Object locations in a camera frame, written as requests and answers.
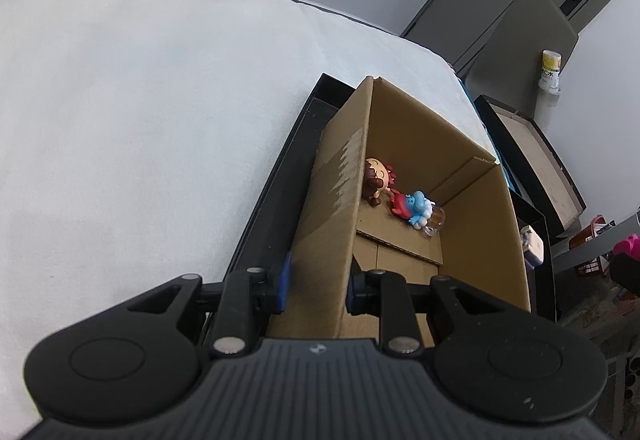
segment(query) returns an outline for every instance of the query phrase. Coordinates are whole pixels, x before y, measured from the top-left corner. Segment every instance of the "ribbed gray surface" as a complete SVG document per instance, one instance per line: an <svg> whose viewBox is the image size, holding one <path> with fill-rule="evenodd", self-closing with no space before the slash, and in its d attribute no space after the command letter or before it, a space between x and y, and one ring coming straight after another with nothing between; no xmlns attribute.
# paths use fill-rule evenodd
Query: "ribbed gray surface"
<svg viewBox="0 0 640 440"><path fill-rule="evenodd" d="M420 364L368 340L265 340L218 362L183 403L156 419L89 430L53 420L28 440L354 439L577 440L607 436L589 420L547 428L491 423L445 399Z"/></svg>

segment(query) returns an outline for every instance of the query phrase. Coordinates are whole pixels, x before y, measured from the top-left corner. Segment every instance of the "white tablecloth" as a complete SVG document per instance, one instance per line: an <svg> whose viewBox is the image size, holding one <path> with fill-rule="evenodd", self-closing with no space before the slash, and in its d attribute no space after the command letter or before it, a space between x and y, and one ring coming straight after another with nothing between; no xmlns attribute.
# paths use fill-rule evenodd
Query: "white tablecloth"
<svg viewBox="0 0 640 440"><path fill-rule="evenodd" d="M0 0L0 439L37 420L38 340L222 279L322 72L385 77L492 149L441 58L303 4Z"/></svg>

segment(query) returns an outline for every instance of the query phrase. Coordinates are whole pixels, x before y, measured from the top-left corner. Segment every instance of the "red smurf hat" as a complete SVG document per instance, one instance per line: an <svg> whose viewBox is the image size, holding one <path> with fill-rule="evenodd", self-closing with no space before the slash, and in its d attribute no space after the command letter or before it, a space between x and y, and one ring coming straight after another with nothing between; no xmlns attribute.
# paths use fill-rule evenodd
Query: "red smurf hat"
<svg viewBox="0 0 640 440"><path fill-rule="evenodd" d="M406 207L406 196L396 189L391 190L391 212L403 220L408 220L413 215Z"/></svg>

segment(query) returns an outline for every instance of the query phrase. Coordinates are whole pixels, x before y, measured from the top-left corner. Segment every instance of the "brown-haired toy figurine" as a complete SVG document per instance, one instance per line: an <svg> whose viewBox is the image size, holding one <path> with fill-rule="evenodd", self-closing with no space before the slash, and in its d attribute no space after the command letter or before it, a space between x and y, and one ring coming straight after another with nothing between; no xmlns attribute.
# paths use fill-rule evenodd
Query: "brown-haired toy figurine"
<svg viewBox="0 0 640 440"><path fill-rule="evenodd" d="M365 160L362 196L372 207L380 205L380 193L388 191L389 186L394 184L396 175L391 173L392 170L391 166L385 166L378 159Z"/></svg>

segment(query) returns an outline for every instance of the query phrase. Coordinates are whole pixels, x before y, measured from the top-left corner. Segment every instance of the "white table surface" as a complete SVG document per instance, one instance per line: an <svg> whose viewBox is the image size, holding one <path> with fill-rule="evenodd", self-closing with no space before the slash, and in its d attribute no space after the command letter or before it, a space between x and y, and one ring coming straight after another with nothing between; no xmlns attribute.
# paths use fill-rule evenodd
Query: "white table surface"
<svg viewBox="0 0 640 440"><path fill-rule="evenodd" d="M222 279L323 72L382 76L492 149L439 56L290 0L0 0L0 20L2 440L37 420L38 340Z"/></svg>

